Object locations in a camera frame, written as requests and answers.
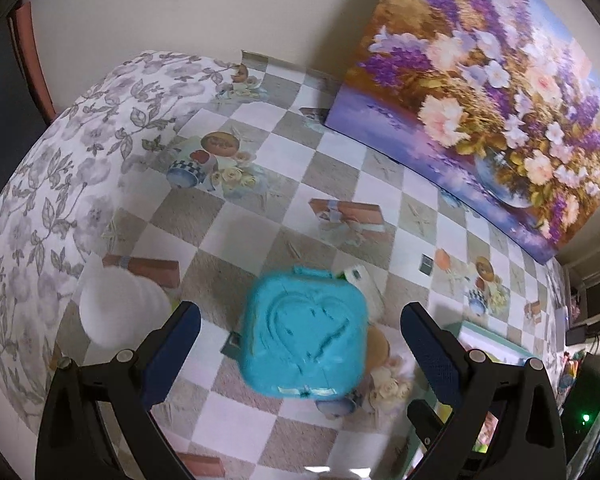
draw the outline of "canvas print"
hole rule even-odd
[[[327,126],[540,263],[600,204],[600,78],[542,0],[380,0]]]

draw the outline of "cable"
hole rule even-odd
[[[596,340],[593,342],[593,344],[591,345],[591,348],[589,349],[589,353],[593,354],[593,348],[596,345],[596,343],[598,344],[598,346],[600,346],[600,334],[597,333],[596,334]]]

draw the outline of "heart design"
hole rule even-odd
[[[293,362],[316,365],[330,360],[350,326],[350,311],[338,298],[287,293],[267,313],[269,335]]]

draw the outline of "blue gripper pad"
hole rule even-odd
[[[445,337],[445,334],[450,336],[458,345],[460,352],[464,353],[464,349],[450,332],[440,330],[435,325],[420,304],[416,303],[433,326],[429,326],[412,305],[414,304],[410,303],[405,306],[400,316],[402,336],[429,381],[435,396],[440,402],[448,404],[456,410],[462,403],[461,375],[454,361],[446,354],[445,349],[434,335],[433,330],[437,329],[440,337]]]
[[[324,270],[294,268],[261,278],[248,300],[238,364],[270,397],[336,399],[365,367],[365,297]]]
[[[145,344],[157,345],[142,374],[140,397],[147,411],[166,399],[200,333],[201,323],[198,306],[190,301],[183,301],[164,326],[151,332],[141,344],[139,352]]]

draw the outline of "pink flowers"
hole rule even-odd
[[[439,32],[436,33],[436,40],[429,45],[426,54],[433,67],[440,72],[455,70],[458,62],[465,56],[462,39],[450,38]]]
[[[554,176],[551,159],[540,150],[534,150],[533,158],[525,159],[525,170],[528,179],[538,186],[544,186]]]
[[[567,196],[567,209],[564,211],[562,216],[562,224],[565,227],[569,227],[576,223],[578,219],[578,213],[580,212],[580,203],[578,199],[573,195]]]
[[[427,95],[418,112],[418,118],[424,124],[425,133],[445,148],[456,145],[469,135],[458,132],[463,109],[453,97],[436,99]]]
[[[539,66],[530,66],[526,69],[525,78],[534,93],[540,94],[542,99],[548,103],[560,100],[560,88],[553,76],[549,75]]]

